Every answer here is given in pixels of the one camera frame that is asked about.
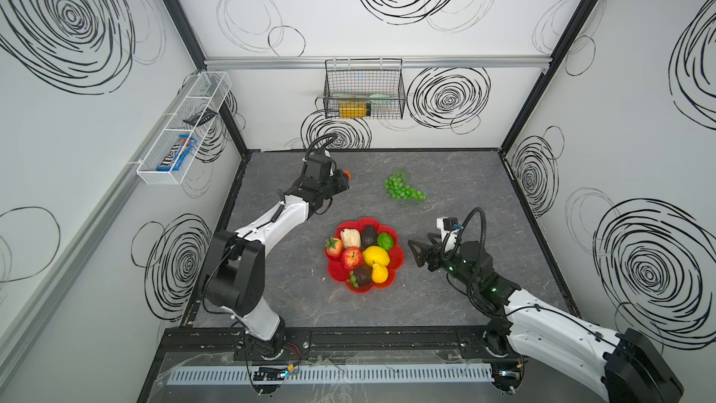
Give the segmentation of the green lime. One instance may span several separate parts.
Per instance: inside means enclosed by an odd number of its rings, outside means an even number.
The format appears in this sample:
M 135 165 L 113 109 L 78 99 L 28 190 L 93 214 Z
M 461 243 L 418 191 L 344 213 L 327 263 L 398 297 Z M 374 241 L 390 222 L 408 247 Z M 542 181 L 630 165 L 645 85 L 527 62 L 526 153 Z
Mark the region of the green lime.
M 395 240 L 390 233 L 382 232 L 377 237 L 377 244 L 385 251 L 391 251 L 395 247 Z

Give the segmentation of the large yellow lemon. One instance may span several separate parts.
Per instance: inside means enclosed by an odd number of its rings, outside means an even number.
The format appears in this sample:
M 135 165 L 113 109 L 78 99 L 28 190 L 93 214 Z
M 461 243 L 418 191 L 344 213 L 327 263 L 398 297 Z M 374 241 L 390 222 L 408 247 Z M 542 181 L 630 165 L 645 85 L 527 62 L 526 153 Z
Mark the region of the large yellow lemon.
M 373 267 L 378 264 L 383 267 L 387 267 L 391 263 L 391 258 L 388 252 L 380 246 L 369 246 L 363 251 L 364 263 Z

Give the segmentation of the small yellow pear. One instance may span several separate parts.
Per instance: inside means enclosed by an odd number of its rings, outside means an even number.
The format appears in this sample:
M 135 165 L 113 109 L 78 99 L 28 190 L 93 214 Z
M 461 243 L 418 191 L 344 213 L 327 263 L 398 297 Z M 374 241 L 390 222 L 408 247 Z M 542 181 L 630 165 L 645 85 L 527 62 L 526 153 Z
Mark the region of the small yellow pear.
M 380 263 L 374 263 L 372 265 L 371 280 L 374 284 L 384 284 L 389 278 L 389 270 L 386 266 Z

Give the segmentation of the dark avocado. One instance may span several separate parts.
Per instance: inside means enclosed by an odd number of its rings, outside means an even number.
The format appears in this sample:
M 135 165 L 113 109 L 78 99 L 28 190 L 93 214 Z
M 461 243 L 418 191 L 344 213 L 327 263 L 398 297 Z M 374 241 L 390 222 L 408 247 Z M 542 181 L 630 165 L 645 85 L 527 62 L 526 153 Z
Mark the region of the dark avocado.
M 378 230 L 372 225 L 366 225 L 361 232 L 361 248 L 367 249 L 378 244 Z

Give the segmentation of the red flower-shaped fruit bowl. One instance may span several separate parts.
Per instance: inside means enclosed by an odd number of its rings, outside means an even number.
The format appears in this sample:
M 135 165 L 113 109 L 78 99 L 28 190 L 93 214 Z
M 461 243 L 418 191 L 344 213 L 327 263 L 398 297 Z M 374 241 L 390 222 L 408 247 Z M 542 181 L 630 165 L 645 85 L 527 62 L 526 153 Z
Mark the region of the red flower-shaped fruit bowl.
M 331 278 L 336 282 L 343 283 L 352 293 L 355 294 L 369 293 L 373 288 L 386 289 L 390 287 L 395 281 L 397 271 L 403 266 L 405 260 L 404 251 L 398 244 L 399 237 L 397 232 L 389 226 L 380 224 L 380 222 L 378 222 L 378 220 L 374 218 L 361 218 L 358 221 L 345 221 L 337 226 L 335 235 L 333 237 L 340 238 L 340 232 L 343 229 L 358 229 L 358 231 L 362 232 L 366 225 L 374 226 L 378 230 L 379 234 L 382 232 L 390 233 L 393 237 L 393 240 L 395 240 L 395 247 L 391 251 L 387 251 L 391 258 L 391 263 L 389 266 L 387 266 L 390 275 L 388 280 L 384 284 L 377 285 L 373 283 L 370 287 L 353 289 L 347 284 L 347 281 L 350 276 L 350 271 L 347 271 L 343 268 L 341 264 L 341 257 L 338 260 L 329 259 L 328 257 L 326 257 L 328 259 L 327 271 Z

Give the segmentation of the dark purple mangosteen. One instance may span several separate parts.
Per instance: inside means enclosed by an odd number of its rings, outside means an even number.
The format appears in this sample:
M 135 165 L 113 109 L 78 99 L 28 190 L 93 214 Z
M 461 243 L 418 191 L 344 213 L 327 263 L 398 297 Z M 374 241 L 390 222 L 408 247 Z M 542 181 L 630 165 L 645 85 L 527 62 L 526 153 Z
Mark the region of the dark purple mangosteen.
M 367 266 L 359 266 L 354 270 L 350 271 L 350 276 L 347 284 L 353 289 L 370 287 L 373 284 L 372 281 L 372 269 Z

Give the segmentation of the red apple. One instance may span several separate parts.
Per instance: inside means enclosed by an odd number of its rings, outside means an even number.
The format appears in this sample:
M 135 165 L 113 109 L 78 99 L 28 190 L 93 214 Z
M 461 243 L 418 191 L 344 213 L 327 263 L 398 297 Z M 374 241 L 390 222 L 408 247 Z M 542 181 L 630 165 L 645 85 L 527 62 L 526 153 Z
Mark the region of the red apple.
M 353 271 L 364 263 L 363 252 L 359 247 L 351 246 L 341 254 L 341 264 L 347 271 Z

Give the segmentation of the red strawberry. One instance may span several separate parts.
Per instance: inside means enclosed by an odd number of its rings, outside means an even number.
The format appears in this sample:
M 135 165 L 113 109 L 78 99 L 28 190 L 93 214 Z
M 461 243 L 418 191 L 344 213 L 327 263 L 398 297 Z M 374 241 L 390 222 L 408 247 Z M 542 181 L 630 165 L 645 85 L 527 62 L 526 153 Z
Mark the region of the red strawberry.
M 331 237 L 326 241 L 326 245 L 324 246 L 324 253 L 329 259 L 340 259 L 343 250 L 344 245 L 341 238 Z

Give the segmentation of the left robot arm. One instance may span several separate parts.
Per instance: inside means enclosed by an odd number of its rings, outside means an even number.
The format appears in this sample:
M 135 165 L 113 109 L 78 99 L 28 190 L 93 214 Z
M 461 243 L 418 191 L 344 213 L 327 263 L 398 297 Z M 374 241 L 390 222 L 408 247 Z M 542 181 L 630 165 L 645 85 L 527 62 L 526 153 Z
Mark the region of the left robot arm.
M 308 149 L 301 173 L 265 214 L 236 231 L 213 235 L 198 286 L 209 313 L 230 315 L 244 328 L 246 349 L 275 358 L 285 344 L 285 321 L 264 298 L 266 257 L 283 237 L 332 205 L 349 175 L 327 149 Z

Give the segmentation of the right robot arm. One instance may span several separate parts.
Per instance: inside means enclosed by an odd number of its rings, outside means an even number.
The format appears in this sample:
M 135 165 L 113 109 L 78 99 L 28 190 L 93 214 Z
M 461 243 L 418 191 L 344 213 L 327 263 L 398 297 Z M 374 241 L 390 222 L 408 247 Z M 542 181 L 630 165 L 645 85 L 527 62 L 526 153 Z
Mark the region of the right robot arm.
M 550 304 L 495 272 L 480 242 L 448 249 L 436 239 L 410 240 L 418 266 L 443 270 L 464 286 L 471 305 L 490 319 L 483 341 L 497 357 L 535 359 L 583 384 L 606 402 L 678 402 L 684 386 L 641 332 L 617 332 Z

